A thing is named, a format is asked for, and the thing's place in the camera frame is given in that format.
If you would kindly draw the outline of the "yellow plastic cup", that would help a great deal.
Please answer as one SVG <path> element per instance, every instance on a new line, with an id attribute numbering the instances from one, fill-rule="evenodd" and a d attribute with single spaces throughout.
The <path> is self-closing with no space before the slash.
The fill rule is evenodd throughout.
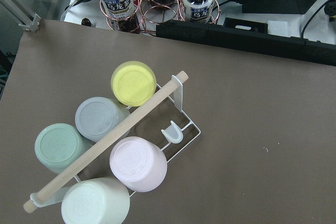
<path id="1" fill-rule="evenodd" d="M 140 61 L 126 61 L 114 70 L 111 76 L 114 96 L 127 106 L 141 106 L 156 90 L 153 70 Z"/>

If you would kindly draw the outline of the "pink plastic cup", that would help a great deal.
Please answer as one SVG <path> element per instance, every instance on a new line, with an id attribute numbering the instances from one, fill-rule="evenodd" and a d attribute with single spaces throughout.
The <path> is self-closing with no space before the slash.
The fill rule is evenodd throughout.
<path id="1" fill-rule="evenodd" d="M 136 136 L 120 140 L 110 154 L 114 176 L 132 191 L 148 192 L 164 181 L 167 160 L 155 144 Z"/>

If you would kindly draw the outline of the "grey plastic cup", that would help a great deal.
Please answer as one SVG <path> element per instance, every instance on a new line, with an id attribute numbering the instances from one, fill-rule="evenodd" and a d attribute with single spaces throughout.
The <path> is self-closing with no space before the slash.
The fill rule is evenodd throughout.
<path id="1" fill-rule="evenodd" d="M 98 142 L 129 115 L 129 109 L 117 100 L 92 97 L 78 106 L 75 125 L 85 138 Z"/>

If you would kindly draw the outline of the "sage green plastic cup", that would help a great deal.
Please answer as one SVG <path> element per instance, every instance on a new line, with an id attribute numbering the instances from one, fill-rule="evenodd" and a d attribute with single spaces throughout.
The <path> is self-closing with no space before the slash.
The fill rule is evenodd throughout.
<path id="1" fill-rule="evenodd" d="M 37 159 L 51 172 L 59 174 L 92 145 L 93 142 L 72 125 L 56 123 L 38 134 L 34 149 Z"/>

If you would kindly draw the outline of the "white plastic cup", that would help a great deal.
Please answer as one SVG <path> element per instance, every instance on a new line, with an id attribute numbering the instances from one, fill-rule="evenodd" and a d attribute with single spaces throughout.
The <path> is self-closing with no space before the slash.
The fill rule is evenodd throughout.
<path id="1" fill-rule="evenodd" d="M 73 185 L 61 203 L 65 223 L 123 223 L 130 209 L 124 184 L 114 178 L 95 178 Z"/>

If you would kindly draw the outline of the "left oolong tea bottle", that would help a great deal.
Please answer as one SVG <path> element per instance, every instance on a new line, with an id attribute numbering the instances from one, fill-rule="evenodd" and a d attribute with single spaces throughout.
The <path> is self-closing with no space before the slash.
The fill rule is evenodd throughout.
<path id="1" fill-rule="evenodd" d="M 101 2 L 116 29 L 128 33 L 140 33 L 133 0 L 101 0 Z"/>

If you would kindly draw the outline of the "long black bar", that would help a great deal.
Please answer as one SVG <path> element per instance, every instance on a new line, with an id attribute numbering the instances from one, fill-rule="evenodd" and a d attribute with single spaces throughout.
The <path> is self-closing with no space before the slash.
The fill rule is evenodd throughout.
<path id="1" fill-rule="evenodd" d="M 156 36 L 202 45 L 335 66 L 335 45 L 178 20 L 156 25 Z"/>

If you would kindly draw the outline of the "aluminium frame bracket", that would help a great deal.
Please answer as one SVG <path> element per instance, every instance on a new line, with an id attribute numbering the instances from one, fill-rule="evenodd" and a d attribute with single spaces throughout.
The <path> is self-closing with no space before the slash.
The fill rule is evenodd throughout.
<path id="1" fill-rule="evenodd" d="M 41 17 L 35 13 L 33 17 L 24 16 L 19 20 L 20 22 L 18 26 L 21 27 L 23 30 L 36 32 L 39 29 Z"/>

